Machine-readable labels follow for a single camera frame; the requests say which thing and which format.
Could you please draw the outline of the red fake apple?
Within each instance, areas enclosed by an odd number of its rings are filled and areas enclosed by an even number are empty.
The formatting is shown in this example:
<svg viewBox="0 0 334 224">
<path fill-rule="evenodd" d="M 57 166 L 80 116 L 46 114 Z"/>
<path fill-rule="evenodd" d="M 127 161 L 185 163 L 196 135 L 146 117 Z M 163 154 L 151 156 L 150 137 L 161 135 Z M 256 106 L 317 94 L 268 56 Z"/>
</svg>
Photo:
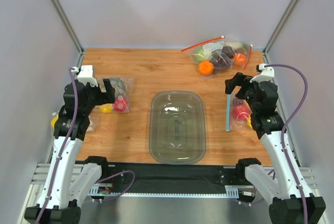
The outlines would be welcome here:
<svg viewBox="0 0 334 224">
<path fill-rule="evenodd" d="M 247 121 L 249 117 L 248 107 L 244 104 L 239 104 L 233 107 L 232 116 L 238 121 Z"/>
</svg>

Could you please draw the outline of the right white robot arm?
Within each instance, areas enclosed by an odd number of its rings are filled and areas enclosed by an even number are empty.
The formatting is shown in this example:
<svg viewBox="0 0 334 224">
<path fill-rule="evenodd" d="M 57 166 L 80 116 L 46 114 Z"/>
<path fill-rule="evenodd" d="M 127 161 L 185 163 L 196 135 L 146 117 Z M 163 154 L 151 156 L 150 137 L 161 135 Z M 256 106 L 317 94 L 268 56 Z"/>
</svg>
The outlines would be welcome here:
<svg viewBox="0 0 334 224">
<path fill-rule="evenodd" d="M 318 223 L 326 204 L 321 196 L 314 195 L 294 159 L 284 122 L 276 110 L 277 85 L 236 73 L 225 81 L 225 93 L 232 94 L 237 86 L 236 97 L 250 107 L 252 128 L 271 159 L 276 179 L 255 158 L 238 161 L 240 176 L 262 195 L 272 223 Z"/>
</svg>

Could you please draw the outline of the blue zip top bag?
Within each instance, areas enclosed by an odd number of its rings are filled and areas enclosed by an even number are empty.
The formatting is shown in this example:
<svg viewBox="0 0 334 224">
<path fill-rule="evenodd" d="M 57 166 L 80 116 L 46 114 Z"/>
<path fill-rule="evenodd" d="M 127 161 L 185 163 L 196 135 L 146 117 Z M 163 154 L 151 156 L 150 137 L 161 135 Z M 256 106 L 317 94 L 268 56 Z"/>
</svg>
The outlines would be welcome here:
<svg viewBox="0 0 334 224">
<path fill-rule="evenodd" d="M 238 99 L 236 92 L 227 97 L 226 104 L 226 127 L 227 132 L 237 129 L 252 129 L 251 110 L 245 100 Z"/>
</svg>

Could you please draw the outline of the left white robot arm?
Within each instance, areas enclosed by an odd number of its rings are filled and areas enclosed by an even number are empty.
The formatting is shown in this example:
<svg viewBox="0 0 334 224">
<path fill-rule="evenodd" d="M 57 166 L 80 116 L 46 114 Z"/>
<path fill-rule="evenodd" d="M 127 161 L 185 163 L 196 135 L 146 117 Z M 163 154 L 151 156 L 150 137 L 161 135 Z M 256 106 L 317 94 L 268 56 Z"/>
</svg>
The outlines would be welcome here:
<svg viewBox="0 0 334 224">
<path fill-rule="evenodd" d="M 106 175 L 105 157 L 90 156 L 76 180 L 72 174 L 89 127 L 89 115 L 98 105 L 115 102 L 115 89 L 104 79 L 99 85 L 73 80 L 64 89 L 64 105 L 54 125 L 53 154 L 43 191 L 35 206 L 25 210 L 28 223 L 78 223 L 81 207 L 96 181 Z"/>
</svg>

